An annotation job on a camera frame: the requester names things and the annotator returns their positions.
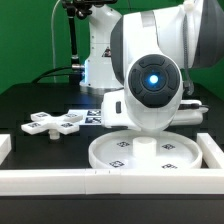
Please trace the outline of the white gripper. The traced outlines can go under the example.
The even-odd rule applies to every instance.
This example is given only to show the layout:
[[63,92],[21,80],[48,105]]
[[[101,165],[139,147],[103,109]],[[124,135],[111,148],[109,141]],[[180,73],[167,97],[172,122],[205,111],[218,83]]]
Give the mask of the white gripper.
[[161,108],[147,108],[134,97],[126,99],[124,90],[106,93],[101,104],[101,123],[107,128],[131,130],[165,130],[175,125],[197,125],[209,108],[199,100],[182,100],[175,96]]

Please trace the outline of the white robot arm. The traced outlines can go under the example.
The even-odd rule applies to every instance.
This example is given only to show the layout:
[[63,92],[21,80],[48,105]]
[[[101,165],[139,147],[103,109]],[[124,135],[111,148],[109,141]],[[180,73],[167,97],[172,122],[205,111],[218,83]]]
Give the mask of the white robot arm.
[[81,86],[104,95],[102,125],[155,133],[201,123],[207,108],[182,95],[194,92],[190,69],[224,58],[218,0],[184,0],[124,16],[103,3],[91,11],[91,53]]

